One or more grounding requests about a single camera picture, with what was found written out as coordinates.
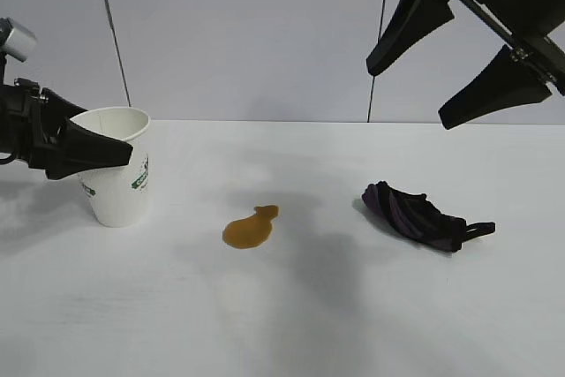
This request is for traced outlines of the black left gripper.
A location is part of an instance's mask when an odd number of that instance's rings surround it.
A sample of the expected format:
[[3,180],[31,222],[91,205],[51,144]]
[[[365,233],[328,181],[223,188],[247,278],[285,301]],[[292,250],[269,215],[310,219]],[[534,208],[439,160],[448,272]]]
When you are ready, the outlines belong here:
[[132,145],[68,119],[86,111],[30,79],[2,84],[1,163],[24,162],[48,179],[128,165]]

